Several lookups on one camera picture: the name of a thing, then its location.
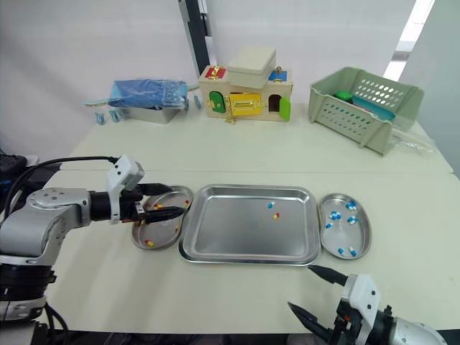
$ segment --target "green plastic basket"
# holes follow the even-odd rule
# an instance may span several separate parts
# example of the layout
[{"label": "green plastic basket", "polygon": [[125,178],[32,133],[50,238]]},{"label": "green plastic basket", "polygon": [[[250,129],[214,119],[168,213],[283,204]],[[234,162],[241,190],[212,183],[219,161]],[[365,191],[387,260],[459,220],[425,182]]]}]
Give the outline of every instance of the green plastic basket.
[{"label": "green plastic basket", "polygon": [[[333,97],[339,91],[391,111],[395,118],[383,121],[374,114]],[[415,122],[423,91],[358,68],[346,67],[311,86],[308,116],[334,131],[384,155],[392,126],[407,130]]]}]

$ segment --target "metal container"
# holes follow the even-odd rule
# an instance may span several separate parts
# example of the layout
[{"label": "metal container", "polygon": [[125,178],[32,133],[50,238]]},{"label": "metal container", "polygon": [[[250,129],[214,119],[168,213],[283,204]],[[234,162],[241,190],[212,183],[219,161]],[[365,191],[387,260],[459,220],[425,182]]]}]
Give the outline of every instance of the metal container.
[{"label": "metal container", "polygon": [[[340,219],[332,219],[333,212],[339,212]],[[371,243],[371,226],[366,212],[356,199],[344,194],[328,194],[318,206],[320,237],[323,248],[341,259],[359,259],[364,256]],[[350,248],[356,251],[351,254]]]},{"label": "metal container", "polygon": [[308,265],[320,254],[316,202],[299,187],[208,185],[185,217],[191,262]]},{"label": "metal container", "polygon": [[[148,198],[144,208],[148,211],[168,206],[189,209],[193,201],[192,191],[183,185],[174,185],[171,188],[172,192]],[[174,219],[145,225],[135,223],[131,230],[131,239],[141,249],[155,250],[168,247],[178,239],[184,215],[186,213]]]}]

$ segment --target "rectangular metal tray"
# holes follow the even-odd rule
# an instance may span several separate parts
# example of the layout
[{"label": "rectangular metal tray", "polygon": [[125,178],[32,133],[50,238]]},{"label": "rectangular metal tray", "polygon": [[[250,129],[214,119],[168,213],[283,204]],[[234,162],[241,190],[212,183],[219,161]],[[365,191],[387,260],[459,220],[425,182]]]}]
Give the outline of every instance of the rectangular metal tray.
[{"label": "rectangular metal tray", "polygon": [[202,188],[184,219],[179,243],[186,260],[208,263],[309,265],[320,250],[311,193],[265,185]]}]

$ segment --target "clear plastic bag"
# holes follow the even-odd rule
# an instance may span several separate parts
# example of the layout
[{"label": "clear plastic bag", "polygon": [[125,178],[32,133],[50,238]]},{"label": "clear plastic bag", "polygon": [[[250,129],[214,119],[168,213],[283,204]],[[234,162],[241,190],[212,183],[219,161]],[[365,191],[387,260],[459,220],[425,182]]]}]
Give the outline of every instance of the clear plastic bag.
[{"label": "clear plastic bag", "polygon": [[188,87],[181,80],[115,80],[109,105],[116,108],[184,109]]},{"label": "clear plastic bag", "polygon": [[394,146],[407,147],[421,155],[434,155],[436,152],[436,144],[430,137],[414,132],[404,132],[395,126],[392,128],[388,143]]}]

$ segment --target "blue clip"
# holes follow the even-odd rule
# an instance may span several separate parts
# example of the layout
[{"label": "blue clip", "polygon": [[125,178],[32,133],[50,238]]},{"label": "blue clip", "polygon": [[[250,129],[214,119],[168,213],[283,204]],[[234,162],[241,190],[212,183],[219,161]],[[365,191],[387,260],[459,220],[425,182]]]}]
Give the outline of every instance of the blue clip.
[{"label": "blue clip", "polygon": [[195,99],[195,104],[198,109],[201,109],[201,102],[197,95],[194,95],[193,99]]},{"label": "blue clip", "polygon": [[106,120],[104,118],[104,113],[96,113],[94,112],[94,117],[96,119],[97,124],[105,124]]},{"label": "blue clip", "polygon": [[124,112],[123,110],[116,110],[116,115],[118,116],[118,118],[122,121],[126,120],[127,118],[125,117],[124,115]]},{"label": "blue clip", "polygon": [[120,118],[115,110],[109,110],[110,117],[112,118],[113,122],[120,122]]}]

